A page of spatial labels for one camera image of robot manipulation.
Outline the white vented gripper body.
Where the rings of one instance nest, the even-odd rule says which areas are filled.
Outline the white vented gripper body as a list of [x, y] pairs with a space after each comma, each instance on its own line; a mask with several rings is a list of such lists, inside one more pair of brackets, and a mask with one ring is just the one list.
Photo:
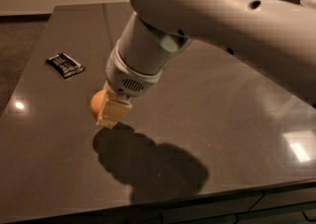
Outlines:
[[140, 97], [145, 95], [152, 86], [158, 83], [162, 72], [147, 75], [136, 72], [125, 64], [119, 54], [117, 43], [108, 58], [106, 80], [111, 89], [121, 95]]

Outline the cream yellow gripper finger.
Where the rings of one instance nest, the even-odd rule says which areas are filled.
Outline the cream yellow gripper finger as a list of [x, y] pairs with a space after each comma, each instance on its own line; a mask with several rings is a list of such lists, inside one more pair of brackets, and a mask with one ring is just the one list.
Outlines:
[[108, 83], [102, 90], [106, 94], [96, 121], [98, 125], [112, 129], [131, 111], [132, 104], [129, 96], [115, 92]]

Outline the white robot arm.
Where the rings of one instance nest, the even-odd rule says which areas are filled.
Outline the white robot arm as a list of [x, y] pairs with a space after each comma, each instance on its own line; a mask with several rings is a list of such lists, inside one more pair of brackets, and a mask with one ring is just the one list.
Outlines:
[[194, 39], [211, 43], [310, 106], [316, 104], [315, 11], [281, 0], [129, 0], [133, 13], [106, 67], [97, 123], [114, 127]]

